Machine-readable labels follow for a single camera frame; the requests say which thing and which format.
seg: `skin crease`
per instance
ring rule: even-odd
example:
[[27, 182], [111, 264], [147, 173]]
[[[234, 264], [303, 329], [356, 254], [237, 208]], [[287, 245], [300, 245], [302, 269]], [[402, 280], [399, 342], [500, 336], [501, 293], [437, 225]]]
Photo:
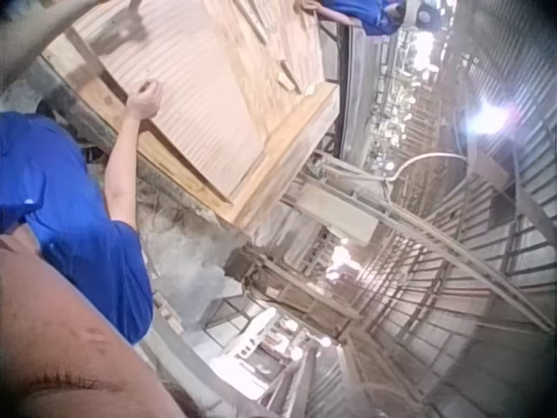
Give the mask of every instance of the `skin crease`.
[[[2, 381], [23, 398], [25, 415], [184, 416], [88, 300], [14, 237], [0, 240], [0, 278]], [[46, 374], [70, 376], [84, 388], [48, 389], [37, 383]]]

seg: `corrugated metal wall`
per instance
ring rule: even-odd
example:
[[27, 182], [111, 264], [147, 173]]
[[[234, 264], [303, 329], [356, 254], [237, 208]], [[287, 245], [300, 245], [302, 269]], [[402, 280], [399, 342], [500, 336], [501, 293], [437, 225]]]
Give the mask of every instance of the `corrugated metal wall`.
[[[557, 33], [544, 23], [529, 2], [460, 0], [454, 27], [462, 30], [456, 37], [466, 37], [461, 52], [471, 59], [463, 71], [475, 104], [485, 100], [513, 112], [511, 126], [482, 138], [480, 148], [500, 164], [514, 155], [516, 181], [555, 222]], [[431, 221], [554, 318], [556, 252], [524, 216], [503, 219], [510, 203], [497, 205], [497, 194], [470, 178]], [[372, 268], [367, 329], [431, 414], [533, 414], [554, 379], [554, 336], [435, 253], [398, 235], [384, 242]]]

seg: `wooden workbench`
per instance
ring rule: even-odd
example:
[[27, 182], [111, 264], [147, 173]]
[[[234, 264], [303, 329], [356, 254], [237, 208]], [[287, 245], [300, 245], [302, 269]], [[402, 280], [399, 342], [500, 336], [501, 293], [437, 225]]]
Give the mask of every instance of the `wooden workbench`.
[[[162, 172], [171, 187], [186, 191], [220, 219], [248, 234], [278, 203], [339, 112], [338, 88], [324, 81], [317, 19], [294, 13], [290, 2], [268, 4], [273, 24], [263, 44], [233, 0], [205, 0], [253, 123], [265, 139], [262, 158], [233, 197], [226, 199], [215, 192], [155, 125], [146, 124], [139, 139], [141, 159]], [[125, 94], [93, 55], [72, 30], [57, 38], [43, 58], [76, 98], [117, 131]], [[304, 88], [314, 86], [314, 93], [306, 96], [281, 87], [277, 83], [280, 60], [287, 62]]]

